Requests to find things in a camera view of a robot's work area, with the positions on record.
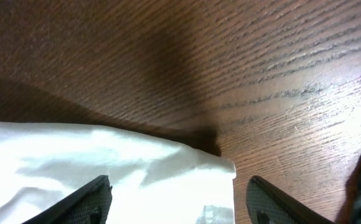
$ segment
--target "white cloth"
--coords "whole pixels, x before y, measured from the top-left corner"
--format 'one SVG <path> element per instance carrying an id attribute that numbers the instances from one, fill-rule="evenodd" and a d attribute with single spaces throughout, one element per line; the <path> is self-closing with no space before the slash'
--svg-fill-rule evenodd
<path id="1" fill-rule="evenodd" d="M 85 124 L 0 123 L 0 223 L 21 223 L 98 175 L 107 223 L 234 223 L 233 162 L 184 144 Z"/>

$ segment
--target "black plastic part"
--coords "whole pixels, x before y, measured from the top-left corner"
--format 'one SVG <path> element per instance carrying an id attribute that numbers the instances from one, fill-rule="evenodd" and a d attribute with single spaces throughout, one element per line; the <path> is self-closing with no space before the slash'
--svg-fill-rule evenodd
<path id="1" fill-rule="evenodd" d="M 259 176 L 248 183 L 246 205 L 253 224 L 332 223 Z"/>
<path id="2" fill-rule="evenodd" d="M 24 224 L 106 223 L 112 201 L 107 175 L 100 175 Z"/>

